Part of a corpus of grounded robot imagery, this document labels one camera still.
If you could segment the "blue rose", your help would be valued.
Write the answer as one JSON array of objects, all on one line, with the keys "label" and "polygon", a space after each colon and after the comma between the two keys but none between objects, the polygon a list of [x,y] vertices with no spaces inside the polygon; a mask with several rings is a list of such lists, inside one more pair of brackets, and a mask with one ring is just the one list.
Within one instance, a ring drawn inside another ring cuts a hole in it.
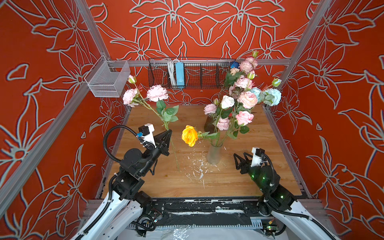
[{"label": "blue rose", "polygon": [[233,63],[231,64],[231,69],[233,69],[233,68],[235,68],[235,69],[239,69],[239,68],[240,68],[240,64],[239,64],[238,62],[233,62]]}]

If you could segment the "yellow rose stem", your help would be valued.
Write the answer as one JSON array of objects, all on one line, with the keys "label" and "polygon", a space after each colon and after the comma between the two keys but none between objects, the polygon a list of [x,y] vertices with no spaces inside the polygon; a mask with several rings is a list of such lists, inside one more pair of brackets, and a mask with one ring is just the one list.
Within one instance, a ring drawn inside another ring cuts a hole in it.
[{"label": "yellow rose stem", "polygon": [[207,140],[216,145],[219,139],[219,133],[209,133],[197,131],[193,126],[186,125],[182,132],[182,140],[189,146],[194,147],[198,140]]}]

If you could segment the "pale blue white flower stem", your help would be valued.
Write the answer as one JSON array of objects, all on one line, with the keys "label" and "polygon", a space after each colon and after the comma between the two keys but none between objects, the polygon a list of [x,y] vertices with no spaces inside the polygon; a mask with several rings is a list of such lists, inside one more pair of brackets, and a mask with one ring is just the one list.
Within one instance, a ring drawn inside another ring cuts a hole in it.
[{"label": "pale blue white flower stem", "polygon": [[267,88],[261,90],[254,87],[251,89],[251,92],[257,97],[259,104],[265,104],[270,107],[277,106],[282,99],[282,93],[277,89],[281,82],[281,79],[275,78]]}]

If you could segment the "red pink mixed stem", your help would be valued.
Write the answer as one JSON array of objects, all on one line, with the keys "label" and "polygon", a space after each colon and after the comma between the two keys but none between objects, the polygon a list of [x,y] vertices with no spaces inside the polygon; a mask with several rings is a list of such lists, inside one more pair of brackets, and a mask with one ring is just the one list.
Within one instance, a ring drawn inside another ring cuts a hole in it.
[{"label": "red pink mixed stem", "polygon": [[231,107],[223,109],[219,99],[215,99],[212,104],[206,105],[204,108],[204,113],[207,116],[204,131],[208,132],[211,144],[215,147],[221,145],[220,133],[227,131],[230,127],[229,115],[231,111]]}]

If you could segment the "cream peach rose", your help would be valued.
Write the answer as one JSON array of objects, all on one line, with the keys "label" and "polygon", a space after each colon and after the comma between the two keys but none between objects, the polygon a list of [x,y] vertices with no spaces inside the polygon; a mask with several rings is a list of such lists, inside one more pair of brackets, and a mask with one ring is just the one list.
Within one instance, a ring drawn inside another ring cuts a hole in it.
[{"label": "cream peach rose", "polygon": [[230,73],[231,73],[232,76],[234,76],[239,71],[240,71],[240,69],[238,69],[238,68],[231,68]]}]

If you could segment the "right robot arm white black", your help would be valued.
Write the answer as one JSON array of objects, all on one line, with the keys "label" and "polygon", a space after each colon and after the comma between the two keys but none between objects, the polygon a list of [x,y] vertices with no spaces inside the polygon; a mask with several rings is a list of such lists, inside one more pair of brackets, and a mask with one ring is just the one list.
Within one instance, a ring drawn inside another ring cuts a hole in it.
[{"label": "right robot arm white black", "polygon": [[298,199],[280,184],[272,160],[260,148],[252,148],[252,153],[243,156],[233,154],[236,169],[248,175],[262,192],[256,210],[263,216],[273,216],[283,226],[280,230],[263,228],[262,234],[275,238],[290,229],[301,240],[338,240],[335,234],[321,224]]}]

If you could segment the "single pink rose stem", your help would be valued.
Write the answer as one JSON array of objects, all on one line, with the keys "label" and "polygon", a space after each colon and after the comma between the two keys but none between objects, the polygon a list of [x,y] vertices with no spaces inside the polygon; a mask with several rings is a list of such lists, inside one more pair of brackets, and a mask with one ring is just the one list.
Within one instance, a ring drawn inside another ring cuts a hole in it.
[{"label": "single pink rose stem", "polygon": [[227,120],[227,124],[224,128],[226,132],[223,137],[222,144],[229,139],[237,139],[239,134],[246,134],[250,131],[249,124],[252,123],[254,115],[248,111],[239,111],[233,113]]}]

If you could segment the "two pink peony stem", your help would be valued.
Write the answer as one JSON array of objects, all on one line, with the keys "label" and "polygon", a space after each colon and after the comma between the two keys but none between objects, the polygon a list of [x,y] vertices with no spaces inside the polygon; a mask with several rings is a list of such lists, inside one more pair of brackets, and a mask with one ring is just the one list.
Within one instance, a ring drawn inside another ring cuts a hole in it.
[{"label": "two pink peony stem", "polygon": [[168,91],[161,85],[154,85],[146,91],[144,96],[144,88],[137,85],[136,77],[129,75],[127,82],[135,87],[126,90],[123,94],[124,105],[131,108],[141,105],[148,110],[154,112],[163,122],[166,130],[169,130],[169,124],[178,121],[176,114],[178,113],[179,106],[167,108],[165,100],[169,98]]}]

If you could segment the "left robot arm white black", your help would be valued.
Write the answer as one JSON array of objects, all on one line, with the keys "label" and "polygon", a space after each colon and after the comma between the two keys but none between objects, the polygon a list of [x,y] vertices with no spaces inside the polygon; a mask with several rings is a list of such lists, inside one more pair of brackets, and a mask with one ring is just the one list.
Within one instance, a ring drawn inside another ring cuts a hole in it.
[{"label": "left robot arm white black", "polygon": [[[107,147],[109,135],[116,129],[124,129],[145,148],[128,150],[123,159],[116,158]],[[147,213],[152,198],[141,191],[147,173],[155,173],[161,155],[168,156],[172,130],[154,135],[154,126],[145,124],[135,132],[124,125],[108,130],[103,139],[107,156],[120,165],[119,172],[111,177],[109,192],[97,210],[73,236],[74,240],[115,240],[129,225],[134,225],[140,236],[156,229],[154,219]]]}]

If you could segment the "single white rose stem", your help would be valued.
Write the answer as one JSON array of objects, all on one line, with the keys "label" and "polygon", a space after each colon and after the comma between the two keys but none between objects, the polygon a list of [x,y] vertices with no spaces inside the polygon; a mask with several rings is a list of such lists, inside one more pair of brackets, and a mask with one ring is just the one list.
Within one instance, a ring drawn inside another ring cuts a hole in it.
[{"label": "single white rose stem", "polygon": [[227,131],[230,127],[230,114],[233,111],[235,105],[235,99],[230,96],[223,96],[216,112],[216,118],[214,120],[215,131],[219,132],[219,139],[216,143],[220,143],[220,131]]}]

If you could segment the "pink carnation spray stem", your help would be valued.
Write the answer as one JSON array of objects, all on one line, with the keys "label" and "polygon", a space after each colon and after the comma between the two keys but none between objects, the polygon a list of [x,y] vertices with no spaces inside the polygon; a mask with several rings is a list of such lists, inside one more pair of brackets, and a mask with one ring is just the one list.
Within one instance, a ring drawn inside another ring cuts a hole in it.
[{"label": "pink carnation spray stem", "polygon": [[252,55],[245,60],[243,60],[240,64],[240,71],[245,75],[249,75],[254,69],[258,66],[257,57],[259,55],[258,51],[253,51]]}]

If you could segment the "brown ribbed glass vase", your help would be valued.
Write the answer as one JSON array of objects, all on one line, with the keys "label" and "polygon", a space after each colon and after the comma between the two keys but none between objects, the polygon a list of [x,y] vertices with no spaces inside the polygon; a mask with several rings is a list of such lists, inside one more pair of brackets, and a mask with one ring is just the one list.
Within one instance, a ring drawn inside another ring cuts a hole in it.
[{"label": "brown ribbed glass vase", "polygon": [[212,134],[215,132],[214,119],[210,116],[208,116],[206,119],[206,122],[204,125],[204,131],[208,132],[209,134]]}]

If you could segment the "pink peach rose stem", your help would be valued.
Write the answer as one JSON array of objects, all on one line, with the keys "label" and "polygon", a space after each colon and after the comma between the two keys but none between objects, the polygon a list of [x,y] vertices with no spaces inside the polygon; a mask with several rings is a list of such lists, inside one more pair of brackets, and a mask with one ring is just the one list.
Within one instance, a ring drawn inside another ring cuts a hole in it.
[{"label": "pink peach rose stem", "polygon": [[232,76],[230,71],[227,73],[225,78],[225,87],[228,88],[227,96],[235,99],[235,105],[230,116],[239,111],[251,113],[251,109],[258,104],[257,97],[251,92],[251,89],[254,88],[254,77],[254,71],[248,76],[242,72],[237,73],[235,76]]}]

